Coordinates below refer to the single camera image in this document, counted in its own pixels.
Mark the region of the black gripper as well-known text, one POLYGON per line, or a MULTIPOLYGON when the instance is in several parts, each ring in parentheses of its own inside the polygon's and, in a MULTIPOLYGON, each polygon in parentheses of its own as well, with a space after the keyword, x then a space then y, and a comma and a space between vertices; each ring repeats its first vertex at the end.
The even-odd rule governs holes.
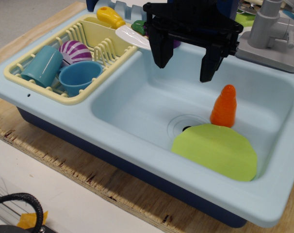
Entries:
POLYGON ((169 0, 144 4, 155 64, 165 68, 175 41, 206 49, 200 81, 210 82, 224 58, 234 55, 243 26, 235 21, 237 0, 169 0))

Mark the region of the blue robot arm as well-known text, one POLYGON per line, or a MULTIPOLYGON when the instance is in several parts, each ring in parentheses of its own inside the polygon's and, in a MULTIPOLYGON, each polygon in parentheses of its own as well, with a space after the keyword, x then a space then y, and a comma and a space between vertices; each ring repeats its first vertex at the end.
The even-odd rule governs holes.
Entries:
POLYGON ((235 55, 243 26, 235 21, 237 0, 169 0, 144 4, 145 22, 155 64, 164 68, 174 42, 205 48, 200 81, 212 80, 224 58, 235 55))

